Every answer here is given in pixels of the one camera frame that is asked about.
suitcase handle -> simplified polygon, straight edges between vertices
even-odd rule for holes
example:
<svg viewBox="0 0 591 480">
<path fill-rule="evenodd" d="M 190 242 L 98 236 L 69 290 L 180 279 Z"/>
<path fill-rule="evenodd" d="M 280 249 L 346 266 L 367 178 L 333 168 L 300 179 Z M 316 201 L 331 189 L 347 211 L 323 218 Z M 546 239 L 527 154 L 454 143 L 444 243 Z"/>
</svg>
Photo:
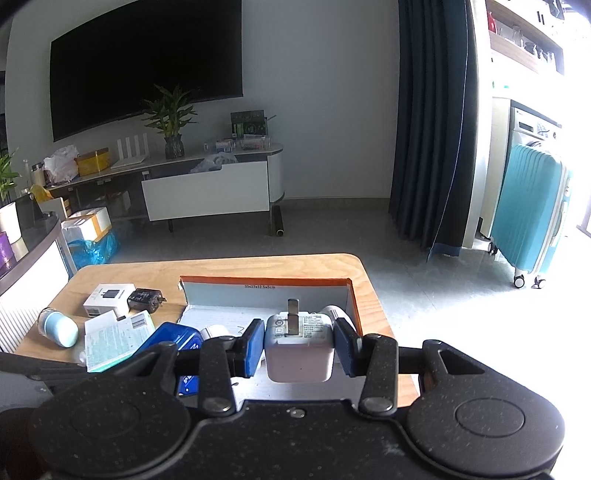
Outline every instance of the suitcase handle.
<svg viewBox="0 0 591 480">
<path fill-rule="evenodd" d="M 560 240 L 560 235 L 562 234 L 562 229 L 564 228 L 564 221 L 566 220 L 566 210 L 569 208 L 568 202 L 562 202 L 560 206 L 560 222 L 558 223 L 558 228 L 556 229 L 556 233 L 550 240 L 550 246 L 555 247 L 558 244 L 558 240 Z"/>
</svg>

gray tile floor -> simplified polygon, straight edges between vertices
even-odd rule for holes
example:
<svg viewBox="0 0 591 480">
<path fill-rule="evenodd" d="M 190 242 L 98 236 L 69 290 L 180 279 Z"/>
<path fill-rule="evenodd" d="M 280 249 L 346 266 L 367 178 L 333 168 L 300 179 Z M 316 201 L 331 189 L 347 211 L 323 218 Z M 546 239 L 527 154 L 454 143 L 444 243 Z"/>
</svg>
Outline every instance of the gray tile floor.
<svg viewBox="0 0 591 480">
<path fill-rule="evenodd" d="M 512 286 L 512 268 L 481 242 L 459 258 L 434 257 L 397 237 L 373 209 L 283 212 L 285 237 L 266 235 L 266 214 L 119 225 L 115 262 L 347 252 L 363 262 L 400 344 L 443 340 L 551 400 L 567 422 L 558 480 L 583 472 L 589 445 L 586 359 L 591 238 L 563 238 L 545 289 Z"/>
</svg>

purple object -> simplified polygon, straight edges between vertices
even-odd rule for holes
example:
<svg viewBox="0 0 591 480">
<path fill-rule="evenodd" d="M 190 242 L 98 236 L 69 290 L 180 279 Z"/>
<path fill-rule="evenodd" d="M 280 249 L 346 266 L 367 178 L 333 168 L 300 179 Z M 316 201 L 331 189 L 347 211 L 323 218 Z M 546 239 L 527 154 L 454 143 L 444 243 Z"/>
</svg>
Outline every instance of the purple object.
<svg viewBox="0 0 591 480">
<path fill-rule="evenodd" d="M 0 266 L 6 265 L 14 257 L 6 232 L 0 232 Z"/>
</svg>

drawer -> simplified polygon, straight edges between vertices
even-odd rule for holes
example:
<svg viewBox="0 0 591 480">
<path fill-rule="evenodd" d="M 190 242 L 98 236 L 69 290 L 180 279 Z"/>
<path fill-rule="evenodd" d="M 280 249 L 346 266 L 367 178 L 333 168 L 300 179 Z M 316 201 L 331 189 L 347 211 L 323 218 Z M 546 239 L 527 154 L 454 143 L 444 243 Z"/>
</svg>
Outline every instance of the drawer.
<svg viewBox="0 0 591 480">
<path fill-rule="evenodd" d="M 267 162 L 142 182 L 150 220 L 269 210 Z"/>
</svg>

white flower pot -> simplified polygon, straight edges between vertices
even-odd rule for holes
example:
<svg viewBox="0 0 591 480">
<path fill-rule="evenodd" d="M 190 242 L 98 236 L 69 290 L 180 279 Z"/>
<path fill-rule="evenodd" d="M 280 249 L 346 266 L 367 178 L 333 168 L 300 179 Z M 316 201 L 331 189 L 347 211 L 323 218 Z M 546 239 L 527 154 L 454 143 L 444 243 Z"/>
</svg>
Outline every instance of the white flower pot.
<svg viewBox="0 0 591 480">
<path fill-rule="evenodd" d="M 6 232 L 8 241 L 12 244 L 21 237 L 17 206 L 14 202 L 0 208 L 0 232 Z"/>
</svg>

